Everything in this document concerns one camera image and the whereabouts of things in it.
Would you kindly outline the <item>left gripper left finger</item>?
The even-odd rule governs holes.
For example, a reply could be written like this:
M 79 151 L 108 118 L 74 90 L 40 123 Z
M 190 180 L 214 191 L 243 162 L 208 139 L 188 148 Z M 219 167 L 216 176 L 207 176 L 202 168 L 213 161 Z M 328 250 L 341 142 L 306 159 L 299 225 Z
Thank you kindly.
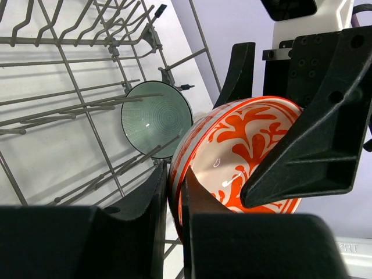
M 167 165 L 97 206 L 1 207 L 2 278 L 162 278 Z

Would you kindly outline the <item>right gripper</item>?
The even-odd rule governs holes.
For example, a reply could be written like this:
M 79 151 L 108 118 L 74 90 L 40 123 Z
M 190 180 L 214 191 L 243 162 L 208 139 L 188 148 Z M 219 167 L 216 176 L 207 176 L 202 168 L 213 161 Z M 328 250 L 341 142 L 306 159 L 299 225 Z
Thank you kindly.
M 254 42 L 234 44 L 214 109 L 252 97 Z M 263 95 L 302 114 L 242 187 L 247 208 L 352 190 L 371 122 L 371 26 L 298 36 L 263 51 Z

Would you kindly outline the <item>orange patterned bowl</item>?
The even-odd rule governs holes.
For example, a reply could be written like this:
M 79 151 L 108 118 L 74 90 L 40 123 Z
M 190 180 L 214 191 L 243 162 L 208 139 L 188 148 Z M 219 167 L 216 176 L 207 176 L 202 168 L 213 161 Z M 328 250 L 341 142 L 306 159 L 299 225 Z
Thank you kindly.
M 192 125 L 180 141 L 169 170 L 168 201 L 180 238 L 181 186 L 188 169 L 232 212 L 291 214 L 297 210 L 299 198 L 245 208 L 240 192 L 302 112 L 300 106 L 288 99 L 261 96 L 221 105 Z

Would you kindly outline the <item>light green bowl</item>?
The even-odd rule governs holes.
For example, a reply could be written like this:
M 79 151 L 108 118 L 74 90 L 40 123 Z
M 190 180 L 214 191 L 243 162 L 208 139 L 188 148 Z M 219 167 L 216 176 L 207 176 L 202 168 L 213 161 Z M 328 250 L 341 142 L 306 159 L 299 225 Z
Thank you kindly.
M 121 125 L 129 143 L 144 155 L 160 145 L 163 149 L 152 157 L 171 158 L 193 124 L 186 98 L 161 81 L 140 83 L 127 97 L 142 99 L 121 106 Z

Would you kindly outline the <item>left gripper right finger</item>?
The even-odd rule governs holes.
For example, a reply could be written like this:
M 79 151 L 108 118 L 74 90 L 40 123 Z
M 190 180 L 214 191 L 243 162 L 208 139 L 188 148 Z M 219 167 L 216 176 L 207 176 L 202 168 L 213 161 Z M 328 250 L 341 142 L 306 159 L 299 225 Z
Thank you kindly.
M 309 214 L 233 213 L 188 169 L 185 278 L 348 278 L 331 230 Z

